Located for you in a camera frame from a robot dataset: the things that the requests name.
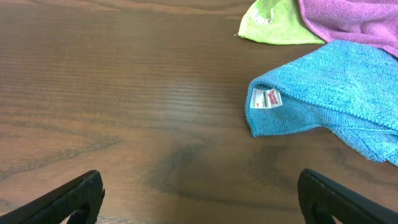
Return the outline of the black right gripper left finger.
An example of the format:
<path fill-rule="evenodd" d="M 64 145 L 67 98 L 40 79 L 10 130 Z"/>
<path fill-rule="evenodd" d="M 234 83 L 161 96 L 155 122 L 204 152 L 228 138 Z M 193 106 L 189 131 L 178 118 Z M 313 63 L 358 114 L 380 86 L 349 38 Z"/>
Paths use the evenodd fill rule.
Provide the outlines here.
<path fill-rule="evenodd" d="M 1 224 L 95 224 L 105 191 L 98 170 L 90 170 L 1 216 Z"/>

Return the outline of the purple microfiber cloth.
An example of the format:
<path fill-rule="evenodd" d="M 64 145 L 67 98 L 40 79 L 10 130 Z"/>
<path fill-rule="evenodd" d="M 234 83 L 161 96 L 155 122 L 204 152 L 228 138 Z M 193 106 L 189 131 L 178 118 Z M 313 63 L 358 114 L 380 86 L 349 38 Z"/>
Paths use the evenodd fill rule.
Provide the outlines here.
<path fill-rule="evenodd" d="M 347 40 L 397 56 L 397 0 L 299 0 L 307 27 L 326 42 Z"/>

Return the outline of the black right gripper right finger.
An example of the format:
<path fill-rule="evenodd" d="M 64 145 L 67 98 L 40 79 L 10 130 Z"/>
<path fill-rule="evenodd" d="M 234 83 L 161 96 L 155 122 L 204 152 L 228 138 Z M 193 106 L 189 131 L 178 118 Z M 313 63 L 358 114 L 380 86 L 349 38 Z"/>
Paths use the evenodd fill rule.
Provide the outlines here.
<path fill-rule="evenodd" d="M 301 171 L 298 200 L 306 224 L 396 224 L 394 212 L 311 169 Z"/>

